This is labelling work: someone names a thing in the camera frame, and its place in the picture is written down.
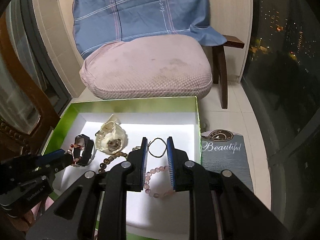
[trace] chair armrest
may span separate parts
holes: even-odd
[[[229,36],[229,35],[224,35],[224,37],[227,39],[227,42],[223,44],[223,46],[240,48],[240,49],[244,48],[244,43],[241,40],[239,40],[237,37]]]

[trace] brown bead bracelet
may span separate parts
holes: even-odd
[[[117,157],[125,157],[125,159],[128,158],[127,153],[123,152],[117,152],[116,154],[111,155],[110,157],[106,158],[103,160],[103,163],[100,163],[100,169],[98,170],[98,173],[104,173],[106,172],[105,168],[107,167],[108,164],[110,164],[114,159]]]

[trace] white floor tile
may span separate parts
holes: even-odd
[[[247,158],[249,163],[250,175],[253,184],[253,190],[256,192],[255,182],[255,167],[253,164],[252,151],[250,141],[247,133],[247,129],[242,117],[242,113],[237,112],[203,112],[201,116],[210,123],[210,131],[216,129],[225,129],[231,132],[241,134],[244,138],[245,150],[247,152]]]
[[[233,92],[236,95],[241,112],[253,113],[252,107],[242,88],[242,85],[236,82],[230,82],[229,86],[233,89]]]
[[[73,98],[71,102],[76,103],[76,102],[98,101],[98,100],[102,100],[102,99],[97,98],[89,91],[88,88],[85,88],[85,90],[81,93],[81,95],[78,98]]]
[[[242,113],[247,128],[255,168],[255,194],[270,209],[271,189],[270,174],[266,150],[262,135],[254,113]]]
[[[209,94],[199,100],[199,108],[203,111],[241,112],[233,89],[228,84],[228,109],[221,108],[220,84],[213,84]]]

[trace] cardboard box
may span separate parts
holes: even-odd
[[[111,114],[116,114],[128,136],[128,143],[123,152],[129,153],[133,147],[140,146],[143,137],[147,137],[148,141],[157,137],[166,141],[172,136],[177,149],[186,151],[190,160],[200,163],[201,138],[196,97],[72,103],[55,128],[45,153],[60,148],[68,150],[70,144],[74,143],[74,137],[79,134],[85,134],[94,140],[95,133]],[[164,149],[165,145],[161,140],[156,140],[150,146],[150,151],[158,156]],[[107,157],[109,155],[97,151],[88,166],[69,166],[57,173],[53,183],[55,192],[58,195],[64,192],[86,171],[92,170],[97,173],[100,163]],[[124,160],[124,157],[116,158],[107,165],[106,171]],[[167,154],[162,158],[154,158],[149,154],[147,171],[165,166],[167,163]],[[154,174],[149,185],[154,193],[165,192],[171,185],[169,172]],[[189,192],[175,193],[164,199],[152,198],[144,191],[128,192],[127,231],[154,239],[188,239]]]

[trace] pillow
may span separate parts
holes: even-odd
[[[103,45],[85,59],[80,77],[102,99],[203,98],[212,87],[210,64],[201,46],[179,34]]]

